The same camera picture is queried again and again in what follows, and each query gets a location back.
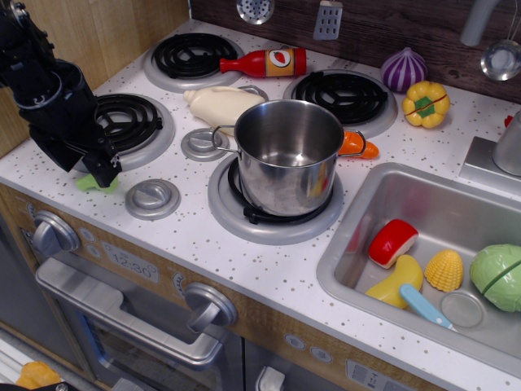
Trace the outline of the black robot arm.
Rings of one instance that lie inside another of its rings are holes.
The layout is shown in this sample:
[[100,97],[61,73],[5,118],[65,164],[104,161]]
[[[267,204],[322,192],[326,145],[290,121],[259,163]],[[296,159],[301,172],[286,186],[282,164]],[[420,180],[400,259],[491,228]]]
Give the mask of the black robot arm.
[[121,165],[97,122],[98,101],[81,69],[56,59],[53,49],[23,3],[1,3],[1,85],[12,91],[30,137],[61,169],[81,162],[109,187]]

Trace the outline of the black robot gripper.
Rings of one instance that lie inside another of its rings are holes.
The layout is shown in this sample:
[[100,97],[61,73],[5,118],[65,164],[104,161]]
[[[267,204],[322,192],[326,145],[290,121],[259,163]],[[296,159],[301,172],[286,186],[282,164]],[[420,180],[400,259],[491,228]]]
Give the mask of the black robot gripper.
[[54,163],[69,172],[82,159],[101,188],[111,186],[120,156],[96,121],[98,101],[78,66],[58,59],[15,102],[30,137]]

